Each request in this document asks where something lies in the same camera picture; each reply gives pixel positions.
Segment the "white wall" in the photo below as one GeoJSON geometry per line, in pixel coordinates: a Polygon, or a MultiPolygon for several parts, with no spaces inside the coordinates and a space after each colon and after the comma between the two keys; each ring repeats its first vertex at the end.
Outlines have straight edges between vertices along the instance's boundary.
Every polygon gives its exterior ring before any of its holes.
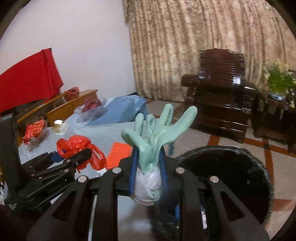
{"type": "Polygon", "coordinates": [[[0,73],[50,47],[63,91],[98,89],[98,97],[135,91],[122,0],[32,0],[0,40],[0,73]]]}

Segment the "potted plant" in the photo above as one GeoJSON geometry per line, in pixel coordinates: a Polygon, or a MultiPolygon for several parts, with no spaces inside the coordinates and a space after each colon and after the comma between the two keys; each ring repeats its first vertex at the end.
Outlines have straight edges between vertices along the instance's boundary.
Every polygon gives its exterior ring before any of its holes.
{"type": "Polygon", "coordinates": [[[271,66],[263,66],[264,78],[269,87],[269,95],[275,100],[288,99],[289,105],[295,108],[294,87],[296,79],[294,73],[289,71],[287,64],[282,64],[278,59],[271,66]]]}

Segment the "red fruit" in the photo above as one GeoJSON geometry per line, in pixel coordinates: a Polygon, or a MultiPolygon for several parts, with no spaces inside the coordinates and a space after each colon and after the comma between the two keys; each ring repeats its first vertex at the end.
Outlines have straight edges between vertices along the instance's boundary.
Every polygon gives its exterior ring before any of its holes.
{"type": "Polygon", "coordinates": [[[84,105],[90,107],[92,105],[92,99],[90,97],[85,98],[84,105]]]}
{"type": "Polygon", "coordinates": [[[84,113],[84,112],[86,112],[86,111],[88,111],[88,110],[89,110],[89,108],[87,108],[87,107],[83,107],[81,111],[82,111],[82,113],[84,113]]]}
{"type": "Polygon", "coordinates": [[[93,109],[93,108],[96,108],[96,107],[98,107],[97,104],[92,104],[89,108],[93,109]]]}
{"type": "Polygon", "coordinates": [[[93,104],[97,104],[97,106],[101,106],[102,103],[100,102],[100,100],[93,100],[93,104]]]}

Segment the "red plastic bag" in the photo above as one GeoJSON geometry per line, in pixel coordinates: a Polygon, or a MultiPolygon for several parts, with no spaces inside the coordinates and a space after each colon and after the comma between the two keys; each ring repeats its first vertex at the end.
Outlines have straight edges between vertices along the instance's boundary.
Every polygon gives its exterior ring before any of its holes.
{"type": "Polygon", "coordinates": [[[90,163],[91,167],[97,171],[102,170],[107,166],[104,153],[96,145],[92,144],[91,140],[87,137],[74,135],[71,136],[68,141],[63,138],[57,141],[57,152],[63,158],[69,158],[85,148],[91,149],[93,154],[90,159],[76,167],[78,171],[86,168],[88,163],[90,163]]]}

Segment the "red gift box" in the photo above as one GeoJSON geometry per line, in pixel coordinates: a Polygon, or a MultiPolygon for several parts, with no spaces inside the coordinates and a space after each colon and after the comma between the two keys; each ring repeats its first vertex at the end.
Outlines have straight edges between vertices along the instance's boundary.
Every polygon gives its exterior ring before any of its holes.
{"type": "Polygon", "coordinates": [[[34,137],[37,138],[41,135],[43,128],[45,127],[45,120],[42,119],[33,124],[30,124],[26,128],[25,136],[22,138],[23,142],[27,145],[29,141],[34,137]]]}

